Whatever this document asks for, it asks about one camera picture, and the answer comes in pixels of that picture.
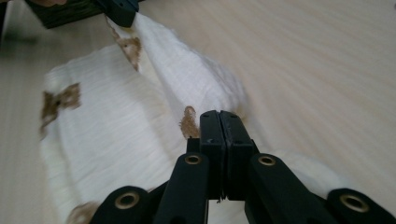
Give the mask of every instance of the brass grommet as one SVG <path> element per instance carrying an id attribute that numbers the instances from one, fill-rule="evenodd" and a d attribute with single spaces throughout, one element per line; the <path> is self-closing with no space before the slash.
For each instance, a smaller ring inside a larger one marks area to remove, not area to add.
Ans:
<path id="1" fill-rule="evenodd" d="M 276 161 L 269 156 L 261 156 L 259 157 L 259 163 L 266 166 L 273 166 L 275 165 Z"/>
<path id="2" fill-rule="evenodd" d="M 132 208 L 139 202 L 139 194 L 135 191 L 126 192 L 121 194 L 115 201 L 115 205 L 119 209 Z"/>
<path id="3" fill-rule="evenodd" d="M 191 155 L 191 156 L 188 156 L 188 157 L 186 157 L 185 159 L 184 159 L 184 161 L 187 163 L 187 164 L 190 164 L 190 165 L 196 165 L 196 164 L 199 164 L 199 163 L 201 163 L 201 157 L 199 157 L 199 156 L 196 156 L 196 155 Z"/>
<path id="4" fill-rule="evenodd" d="M 352 194 L 343 194 L 340 196 L 340 201 L 347 208 L 353 211 L 365 213 L 370 210 L 369 205 L 363 201 L 361 198 L 354 196 Z"/>

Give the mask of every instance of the light wood surface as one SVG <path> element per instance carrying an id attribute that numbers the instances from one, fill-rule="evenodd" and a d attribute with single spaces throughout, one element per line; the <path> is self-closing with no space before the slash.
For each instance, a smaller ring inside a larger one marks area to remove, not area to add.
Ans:
<path id="1" fill-rule="evenodd" d="M 396 214 L 394 1 L 147 0 L 141 13 L 246 87 L 261 151 L 295 150 Z M 52 67 L 114 43 L 103 16 L 42 28 L 14 2 L 0 51 L 0 223 L 58 223 L 39 156 Z"/>

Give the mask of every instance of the textured fabric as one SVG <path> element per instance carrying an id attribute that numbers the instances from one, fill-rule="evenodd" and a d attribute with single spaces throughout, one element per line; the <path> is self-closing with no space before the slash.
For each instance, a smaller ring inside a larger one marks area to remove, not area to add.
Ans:
<path id="1" fill-rule="evenodd" d="M 149 18 L 137 15 L 135 26 L 147 52 L 142 74 L 114 45 L 46 76 L 46 91 L 54 94 L 75 83 L 80 86 L 81 106 L 59 111 L 41 144 L 62 221 L 79 204 L 101 203 L 120 187 L 153 189 L 168 180 L 186 148 L 178 127 L 184 106 L 194 106 L 197 116 L 210 109 L 244 114 L 238 108 L 248 108 L 241 84 L 226 69 Z M 260 146 L 260 137 L 251 136 Z M 344 186 L 342 178 L 309 158 L 288 151 L 274 154 L 320 196 Z M 209 206 L 209 223 L 248 223 L 243 203 Z"/>

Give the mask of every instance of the white cloth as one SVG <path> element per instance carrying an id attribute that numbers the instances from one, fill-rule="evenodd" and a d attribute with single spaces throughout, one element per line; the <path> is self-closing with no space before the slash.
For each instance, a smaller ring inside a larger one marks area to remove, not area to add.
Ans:
<path id="1" fill-rule="evenodd" d="M 184 106 L 194 106 L 197 116 L 211 109 L 243 113 L 247 106 L 241 84 L 226 69 L 147 17 L 138 14 L 135 26 L 162 88 L 135 72 L 116 45 L 47 74 L 47 91 L 59 93 L 74 83 L 81 89 L 81 106 L 60 111 L 41 144 L 63 222 L 75 206 L 101 203 L 117 188 L 152 189 L 168 180 L 185 152 L 178 128 Z M 291 152 L 275 154 L 321 196 L 343 187 L 338 175 L 315 161 Z M 211 202 L 209 223 L 248 223 L 243 203 Z"/>

